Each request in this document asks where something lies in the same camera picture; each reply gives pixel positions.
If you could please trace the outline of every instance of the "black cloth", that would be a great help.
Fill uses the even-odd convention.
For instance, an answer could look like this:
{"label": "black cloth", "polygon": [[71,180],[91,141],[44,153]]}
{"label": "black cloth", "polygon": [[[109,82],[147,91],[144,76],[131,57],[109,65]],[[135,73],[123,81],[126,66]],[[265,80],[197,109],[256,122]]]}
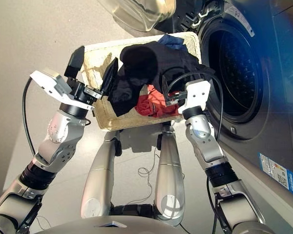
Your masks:
{"label": "black cloth", "polygon": [[[120,68],[109,94],[116,116],[129,112],[136,106],[139,93],[145,84],[154,85],[162,93],[162,77],[168,85],[180,75],[203,69],[197,57],[186,51],[174,50],[158,42],[125,47],[120,60]],[[184,85],[195,77],[177,83],[172,91],[184,90]]]}

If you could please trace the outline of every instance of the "clothes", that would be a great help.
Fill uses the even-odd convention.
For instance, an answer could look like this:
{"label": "clothes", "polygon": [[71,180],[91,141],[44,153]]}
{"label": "clothes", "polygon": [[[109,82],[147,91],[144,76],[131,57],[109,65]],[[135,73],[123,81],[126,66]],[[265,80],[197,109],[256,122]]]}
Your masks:
{"label": "clothes", "polygon": [[165,114],[177,116],[178,104],[165,106],[164,95],[158,92],[153,85],[148,85],[148,95],[139,96],[138,103],[135,106],[136,111],[143,116],[161,117]]}
{"label": "clothes", "polygon": [[183,50],[188,52],[186,45],[184,45],[184,41],[185,40],[183,38],[177,38],[166,34],[159,39],[158,43],[174,50]]}
{"label": "clothes", "polygon": [[[108,97],[116,116],[136,106],[143,85],[152,84],[162,93],[163,75],[170,84],[184,73],[205,68],[199,64],[197,57],[188,52],[174,50],[155,41],[125,47],[120,60],[123,66],[118,71]],[[199,76],[178,82],[172,91],[184,90],[185,83],[196,78]]]}

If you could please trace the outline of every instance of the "wicker basket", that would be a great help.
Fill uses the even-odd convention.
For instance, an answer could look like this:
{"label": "wicker basket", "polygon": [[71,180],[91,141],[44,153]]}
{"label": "wicker basket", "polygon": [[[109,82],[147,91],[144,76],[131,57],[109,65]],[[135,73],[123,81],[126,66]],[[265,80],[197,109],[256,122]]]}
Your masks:
{"label": "wicker basket", "polygon": [[[175,37],[180,37],[185,40],[184,44],[187,46],[189,53],[199,58],[201,61],[201,54],[199,49],[199,40],[195,33],[184,32],[171,34]],[[99,89],[102,84],[102,76],[106,67],[117,57],[119,58],[122,49],[133,44],[144,44],[151,41],[158,41],[163,35],[132,38],[125,40],[116,40],[106,43],[99,43],[88,45],[85,47],[84,64],[81,69],[84,83],[96,89]],[[147,94],[147,86],[144,86],[140,95]],[[97,100],[94,103],[94,112],[99,127],[104,131],[114,131],[119,129],[138,127],[148,124],[155,124],[182,118],[181,116],[163,116],[161,118],[142,116],[133,108],[127,114],[117,117],[113,111],[107,97],[104,96],[102,100]]]}

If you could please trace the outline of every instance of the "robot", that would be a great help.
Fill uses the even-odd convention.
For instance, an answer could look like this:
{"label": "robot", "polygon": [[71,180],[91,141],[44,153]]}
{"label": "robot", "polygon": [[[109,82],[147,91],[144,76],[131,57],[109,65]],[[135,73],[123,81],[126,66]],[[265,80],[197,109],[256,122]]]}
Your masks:
{"label": "robot", "polygon": [[[42,206],[42,198],[49,184],[76,152],[76,144],[84,133],[87,112],[93,110],[93,102],[105,94],[109,78],[105,77],[100,90],[85,86],[76,79],[83,61],[84,47],[80,47],[72,54],[65,71],[67,82],[50,70],[35,71],[30,75],[61,105],[49,123],[47,136],[38,152],[0,197],[0,234],[28,232]],[[108,77],[113,74],[112,69],[113,66],[107,68],[105,74]],[[209,89],[208,80],[188,82],[183,92],[187,98],[179,112],[186,120],[187,139],[212,184],[216,198],[212,209],[224,233],[273,234],[215,138],[215,130],[204,112]],[[41,233],[180,233],[174,226],[183,218],[185,194],[175,133],[169,124],[163,125],[159,143],[161,154],[151,218],[113,215],[114,157],[121,154],[119,131],[115,131],[105,135],[88,174],[82,198],[83,219]]]}

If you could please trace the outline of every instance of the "red cloth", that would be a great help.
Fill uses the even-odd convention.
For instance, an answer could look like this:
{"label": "red cloth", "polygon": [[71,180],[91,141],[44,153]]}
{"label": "red cloth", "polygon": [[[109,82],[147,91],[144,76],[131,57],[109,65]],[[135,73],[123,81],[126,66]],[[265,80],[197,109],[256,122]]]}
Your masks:
{"label": "red cloth", "polygon": [[179,115],[178,104],[166,106],[164,95],[158,92],[153,85],[148,85],[147,89],[149,94],[139,96],[138,103],[135,106],[139,114],[156,118],[164,114],[169,114],[171,116]]}

